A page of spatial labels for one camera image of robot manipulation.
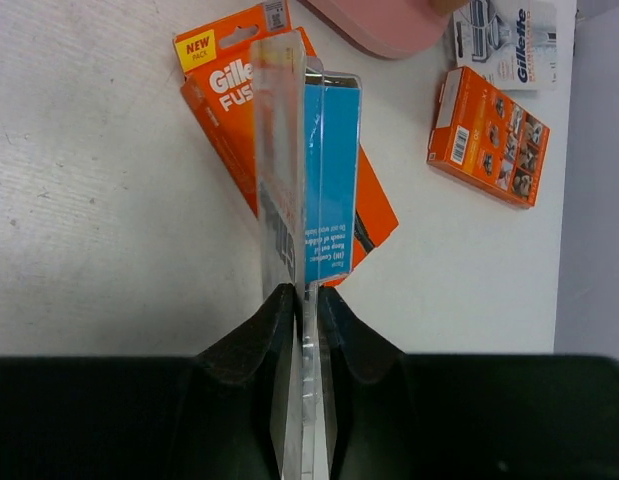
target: gillette fusion package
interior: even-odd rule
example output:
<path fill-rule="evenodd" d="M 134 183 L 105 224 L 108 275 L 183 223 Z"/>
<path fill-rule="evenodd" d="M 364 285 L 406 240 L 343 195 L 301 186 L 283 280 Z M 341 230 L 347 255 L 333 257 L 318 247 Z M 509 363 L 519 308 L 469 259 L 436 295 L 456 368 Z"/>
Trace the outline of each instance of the gillette fusion package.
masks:
<path fill-rule="evenodd" d="M 428 163 L 522 208 L 536 204 L 549 127 L 468 67 L 447 74 Z"/>
<path fill-rule="evenodd" d="M 557 82 L 556 6 L 540 0 L 471 0 L 453 14 L 458 66 L 501 90 Z"/>
<path fill-rule="evenodd" d="M 257 214 L 258 202 L 252 89 L 254 67 L 250 46 L 254 41 L 289 31 L 292 31 L 292 27 L 287 4 L 282 0 L 274 0 L 183 33 L 174 39 L 176 53 L 185 75 L 185 83 L 181 87 L 182 95 L 254 214 Z M 297 31 L 301 35 L 307 56 L 316 57 L 316 52 L 304 30 L 298 28 Z M 347 98 L 352 100 L 350 106 L 353 108 L 356 102 L 360 101 L 359 89 L 356 92 L 356 88 L 350 88 L 350 81 L 345 83 L 346 85 L 340 83 L 327 85 L 331 88 L 327 94 L 327 98 L 331 100 L 327 105 L 336 106 L 332 110 L 334 115 L 345 112 L 337 108 L 337 102 Z M 331 145 L 329 143 L 331 133 L 327 136 L 329 145 Z M 334 148 L 338 145 L 335 137 L 333 145 Z M 357 192 L 351 199 L 355 203 L 351 254 L 353 268 L 380 246 L 398 226 L 396 215 L 364 150 L 358 146 L 355 153 L 347 151 L 347 158 L 357 162 L 357 178 L 354 179 Z M 310 180 L 307 179 L 308 186 L 311 185 Z M 330 245 L 338 246 L 339 250 L 342 250 L 340 248 L 342 244 L 345 247 L 349 244 L 350 235 L 343 231 L 331 232 L 331 228 L 341 229 L 343 224 L 345 222 L 329 226 Z M 332 254 L 332 257 L 334 255 L 332 252 L 326 253 L 326 249 L 317 245 L 324 242 L 320 239 L 326 232 L 313 232 L 313 230 L 313 228 L 307 229 L 307 235 L 315 233 L 315 238 L 308 238 L 312 247 L 310 251 L 307 246 L 308 275 L 312 272 L 310 266 L 312 258 L 315 259 L 317 256 L 324 261 L 325 255 Z M 340 258 L 336 262 L 337 265 L 334 264 L 334 268 L 350 270 L 347 258 L 349 254 L 345 253 L 344 257 L 341 257 L 341 251 L 335 254 Z M 340 281 L 341 279 L 330 282 L 330 285 Z"/>

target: tabletop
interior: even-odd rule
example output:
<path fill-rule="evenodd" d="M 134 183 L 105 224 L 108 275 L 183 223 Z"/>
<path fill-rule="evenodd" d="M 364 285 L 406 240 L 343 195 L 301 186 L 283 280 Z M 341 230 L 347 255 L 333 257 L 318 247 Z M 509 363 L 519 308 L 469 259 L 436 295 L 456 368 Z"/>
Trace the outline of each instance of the tabletop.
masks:
<path fill-rule="evenodd" d="M 295 1 L 324 65 L 359 75 L 361 141 L 400 226 L 339 287 L 410 351 L 553 349 L 575 0 L 552 129 L 517 211 L 425 164 L 443 42 L 373 58 Z M 260 305 L 256 220 L 180 96 L 176 33 L 247 0 L 0 0 L 0 354 L 194 354 Z"/>

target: gillette logo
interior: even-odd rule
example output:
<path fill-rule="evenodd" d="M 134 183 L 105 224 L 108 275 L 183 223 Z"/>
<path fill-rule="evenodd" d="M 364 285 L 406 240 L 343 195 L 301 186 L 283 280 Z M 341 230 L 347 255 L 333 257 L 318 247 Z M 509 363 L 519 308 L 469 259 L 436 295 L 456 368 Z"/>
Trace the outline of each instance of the gillette logo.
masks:
<path fill-rule="evenodd" d="M 242 60 L 234 60 L 223 70 L 216 70 L 209 76 L 209 84 L 214 92 L 221 95 L 220 104 L 225 112 L 231 105 L 242 105 L 253 99 L 251 80 L 253 79 L 253 66 L 250 63 L 242 64 Z"/>
<path fill-rule="evenodd" d="M 516 27 L 518 32 L 518 45 L 516 45 L 518 78 L 522 83 L 527 83 L 529 81 L 529 72 L 527 71 L 527 12 L 522 8 L 518 12 Z"/>

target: white barcode label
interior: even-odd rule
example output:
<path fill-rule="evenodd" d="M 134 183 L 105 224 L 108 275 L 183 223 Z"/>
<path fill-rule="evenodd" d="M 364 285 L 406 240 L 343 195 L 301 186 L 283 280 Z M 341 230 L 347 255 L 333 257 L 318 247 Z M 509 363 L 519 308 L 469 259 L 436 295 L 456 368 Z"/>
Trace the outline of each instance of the white barcode label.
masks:
<path fill-rule="evenodd" d="M 453 142 L 453 152 L 451 153 L 451 159 L 458 165 L 462 165 L 465 161 L 467 143 L 469 143 L 469 130 L 458 125 L 456 139 Z"/>
<path fill-rule="evenodd" d="M 287 26 L 287 12 L 284 1 L 274 0 L 265 2 L 262 6 L 265 9 L 267 30 L 275 32 Z"/>

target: orange box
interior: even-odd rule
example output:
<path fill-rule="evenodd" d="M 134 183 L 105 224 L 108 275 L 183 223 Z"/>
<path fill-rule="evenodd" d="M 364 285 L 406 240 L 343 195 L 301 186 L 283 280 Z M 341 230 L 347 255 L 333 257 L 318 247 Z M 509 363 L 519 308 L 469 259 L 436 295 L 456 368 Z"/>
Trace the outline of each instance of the orange box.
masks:
<path fill-rule="evenodd" d="M 469 67 L 447 74 L 427 163 L 522 208 L 536 204 L 549 128 Z"/>
<path fill-rule="evenodd" d="M 185 74 L 182 95 L 255 214 L 253 68 L 249 47 L 255 40 L 291 30 L 288 12 L 286 2 L 269 1 L 174 39 Z M 235 34 L 238 27 L 251 36 L 226 46 L 227 37 Z M 316 56 L 304 30 L 298 30 L 307 55 Z M 398 219 L 362 147 L 356 198 L 354 268 L 398 226 Z"/>

